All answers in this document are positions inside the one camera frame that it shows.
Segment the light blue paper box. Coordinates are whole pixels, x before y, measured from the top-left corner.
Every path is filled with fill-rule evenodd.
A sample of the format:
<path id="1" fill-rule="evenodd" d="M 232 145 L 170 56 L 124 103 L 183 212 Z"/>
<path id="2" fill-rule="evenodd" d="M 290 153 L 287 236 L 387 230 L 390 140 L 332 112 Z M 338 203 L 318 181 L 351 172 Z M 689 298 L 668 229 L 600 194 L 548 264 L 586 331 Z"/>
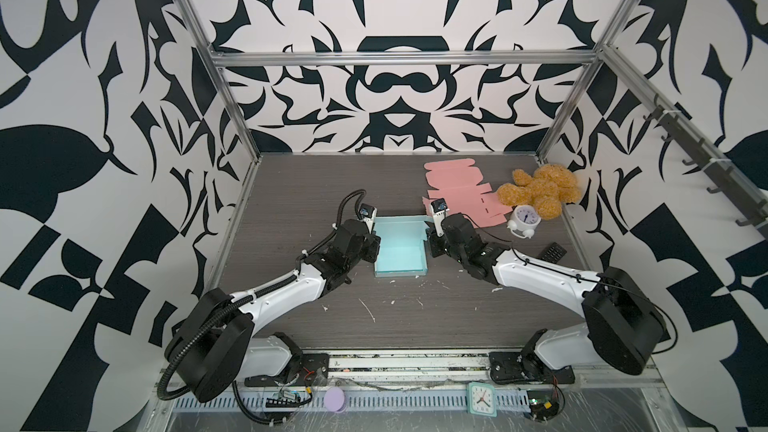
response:
<path id="1" fill-rule="evenodd" d="M 425 242 L 430 223 L 427 216 L 378 217 L 374 231 L 381 242 L 375 276 L 424 276 L 428 270 Z"/>

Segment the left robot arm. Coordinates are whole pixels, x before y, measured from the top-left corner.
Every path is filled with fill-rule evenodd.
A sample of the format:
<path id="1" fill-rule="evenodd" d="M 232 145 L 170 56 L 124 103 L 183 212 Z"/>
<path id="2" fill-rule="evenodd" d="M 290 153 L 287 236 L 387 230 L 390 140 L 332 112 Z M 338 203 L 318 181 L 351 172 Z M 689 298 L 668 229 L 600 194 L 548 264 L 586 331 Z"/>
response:
<path id="1" fill-rule="evenodd" d="M 302 351 L 292 340 L 275 333 L 252 346 L 252 337 L 284 314 L 349 284 L 359 262 L 375 262 L 381 238 L 374 227 L 371 218 L 348 219 L 327 243 L 302 254 L 292 271 L 245 291 L 205 293 L 166 347 L 157 397 L 170 401 L 191 393 L 204 403 L 241 378 L 242 370 L 249 377 L 293 374 Z"/>

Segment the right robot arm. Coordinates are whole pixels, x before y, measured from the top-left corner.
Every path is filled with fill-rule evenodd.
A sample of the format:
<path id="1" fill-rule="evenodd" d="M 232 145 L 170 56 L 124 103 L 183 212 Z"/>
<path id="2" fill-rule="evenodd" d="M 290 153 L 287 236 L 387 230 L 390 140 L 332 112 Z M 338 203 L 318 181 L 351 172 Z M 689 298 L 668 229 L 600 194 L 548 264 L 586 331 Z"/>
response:
<path id="1" fill-rule="evenodd" d="M 602 364 L 638 376 L 671 329 L 662 309 L 622 269 L 581 271 L 532 258 L 485 241 L 464 214 L 434 213 L 427 227 L 433 257 L 448 256 L 477 280 L 532 293 L 582 319 L 535 332 L 513 359 L 493 364 L 496 383 L 551 382 L 572 366 Z"/>

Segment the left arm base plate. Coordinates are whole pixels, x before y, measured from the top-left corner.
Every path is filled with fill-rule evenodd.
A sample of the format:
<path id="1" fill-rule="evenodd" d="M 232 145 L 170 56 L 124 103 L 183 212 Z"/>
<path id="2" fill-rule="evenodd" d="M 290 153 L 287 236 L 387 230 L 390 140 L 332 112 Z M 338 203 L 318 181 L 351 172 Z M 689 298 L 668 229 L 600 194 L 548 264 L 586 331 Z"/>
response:
<path id="1" fill-rule="evenodd" d="M 330 363 L 327 353 L 309 353 L 301 357 L 293 356 L 287 365 L 276 375 L 252 375 L 244 379 L 246 387 L 280 387 L 302 385 L 304 379 L 311 381 L 318 375 L 324 375 Z"/>

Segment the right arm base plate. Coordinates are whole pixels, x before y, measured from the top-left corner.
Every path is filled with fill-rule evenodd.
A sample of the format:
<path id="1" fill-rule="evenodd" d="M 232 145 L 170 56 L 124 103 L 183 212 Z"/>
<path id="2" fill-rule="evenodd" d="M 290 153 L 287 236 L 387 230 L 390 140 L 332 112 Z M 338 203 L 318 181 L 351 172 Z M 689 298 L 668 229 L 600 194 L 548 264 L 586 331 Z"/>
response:
<path id="1" fill-rule="evenodd" d="M 512 384 L 565 384 L 576 381 L 571 366 L 550 369 L 535 354 L 522 352 L 490 352 L 489 376 L 497 385 Z"/>

